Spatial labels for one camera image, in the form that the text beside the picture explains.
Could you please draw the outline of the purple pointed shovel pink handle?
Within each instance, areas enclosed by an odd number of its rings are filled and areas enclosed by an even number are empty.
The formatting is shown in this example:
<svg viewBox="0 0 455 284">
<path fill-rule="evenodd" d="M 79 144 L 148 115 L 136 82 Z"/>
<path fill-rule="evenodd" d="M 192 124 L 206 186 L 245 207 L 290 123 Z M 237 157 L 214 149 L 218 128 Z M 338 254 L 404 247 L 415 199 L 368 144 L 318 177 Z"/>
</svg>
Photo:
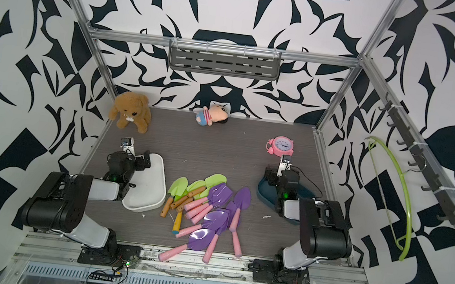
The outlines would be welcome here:
<svg viewBox="0 0 455 284">
<path fill-rule="evenodd" d="M 249 205 L 251 204 L 252 200 L 251 196 L 252 196 L 251 190 L 249 187 L 241 188 L 235 195 L 234 203 L 236 205 L 236 211 L 232 217 L 232 222 L 229 227 L 229 230 L 231 232 L 237 231 L 237 226 L 239 223 L 241 212 L 242 210 L 246 210 L 247 208 L 249 208 Z"/>
</svg>

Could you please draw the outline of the purple square scoop pink handle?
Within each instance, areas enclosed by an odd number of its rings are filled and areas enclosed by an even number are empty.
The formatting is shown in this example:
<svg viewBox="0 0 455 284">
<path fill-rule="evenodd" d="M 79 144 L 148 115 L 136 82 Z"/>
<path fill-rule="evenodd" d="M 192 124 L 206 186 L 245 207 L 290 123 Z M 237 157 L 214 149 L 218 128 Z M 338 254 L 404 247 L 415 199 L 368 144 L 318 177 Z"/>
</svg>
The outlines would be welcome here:
<svg viewBox="0 0 455 284">
<path fill-rule="evenodd" d="M 194 201 L 184 206 L 185 216 L 193 224 L 199 223 L 213 208 L 226 204 L 233 191 L 225 183 L 220 183 L 207 190 L 206 196 L 196 196 Z"/>
</svg>

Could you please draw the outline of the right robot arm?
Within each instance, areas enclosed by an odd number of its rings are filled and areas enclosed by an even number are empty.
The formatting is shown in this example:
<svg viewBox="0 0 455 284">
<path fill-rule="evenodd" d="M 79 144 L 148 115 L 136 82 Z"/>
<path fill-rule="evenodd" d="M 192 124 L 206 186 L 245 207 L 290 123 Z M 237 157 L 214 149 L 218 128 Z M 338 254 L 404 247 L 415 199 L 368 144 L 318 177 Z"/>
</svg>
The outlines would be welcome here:
<svg viewBox="0 0 455 284">
<path fill-rule="evenodd" d="M 352 253 L 339 203 L 306 197 L 299 180 L 300 174 L 294 170 L 267 167 L 264 171 L 263 186 L 271 194 L 275 212 L 299 224 L 299 240 L 274 257 L 273 267 L 278 272 L 304 270 L 319 261 L 348 258 Z"/>
</svg>

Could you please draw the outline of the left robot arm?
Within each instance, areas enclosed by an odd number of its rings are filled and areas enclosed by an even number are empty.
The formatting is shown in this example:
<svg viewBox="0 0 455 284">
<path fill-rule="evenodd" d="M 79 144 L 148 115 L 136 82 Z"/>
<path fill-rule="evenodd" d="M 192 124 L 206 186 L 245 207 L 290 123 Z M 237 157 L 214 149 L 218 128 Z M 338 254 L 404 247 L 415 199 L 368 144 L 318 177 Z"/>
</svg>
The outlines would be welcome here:
<svg viewBox="0 0 455 284">
<path fill-rule="evenodd" d="M 135 184 L 135 172 L 150 169 L 150 152 L 135 155 L 129 149 L 107 156 L 109 170 L 97 179 L 88 174 L 52 172 L 22 207 L 24 226 L 51 231 L 80 243 L 89 251 L 116 257 L 118 244 L 113 230 L 103 227 L 85 213 L 87 203 L 122 201 Z"/>
</svg>

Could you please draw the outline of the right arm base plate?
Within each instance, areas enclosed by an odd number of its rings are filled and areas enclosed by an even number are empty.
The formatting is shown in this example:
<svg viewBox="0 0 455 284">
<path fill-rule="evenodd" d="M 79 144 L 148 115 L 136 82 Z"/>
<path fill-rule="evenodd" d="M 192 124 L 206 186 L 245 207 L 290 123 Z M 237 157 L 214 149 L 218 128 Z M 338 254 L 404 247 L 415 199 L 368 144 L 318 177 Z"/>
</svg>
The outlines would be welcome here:
<svg viewBox="0 0 455 284">
<path fill-rule="evenodd" d="M 278 261 L 255 259 L 248 265 L 253 280 L 264 284 L 310 284 L 308 270 L 288 270 Z"/>
</svg>

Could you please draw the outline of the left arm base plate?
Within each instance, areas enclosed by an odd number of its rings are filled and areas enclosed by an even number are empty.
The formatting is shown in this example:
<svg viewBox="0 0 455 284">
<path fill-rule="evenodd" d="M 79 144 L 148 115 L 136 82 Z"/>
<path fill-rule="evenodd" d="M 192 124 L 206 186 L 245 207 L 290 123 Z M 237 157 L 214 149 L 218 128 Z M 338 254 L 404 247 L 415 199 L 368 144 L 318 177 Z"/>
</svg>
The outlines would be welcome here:
<svg viewBox="0 0 455 284">
<path fill-rule="evenodd" d="M 120 267 L 122 264 L 135 264 L 139 261 L 141 246 L 117 244 L 114 251 L 103 248 L 83 247 L 78 257 L 79 264 Z"/>
</svg>

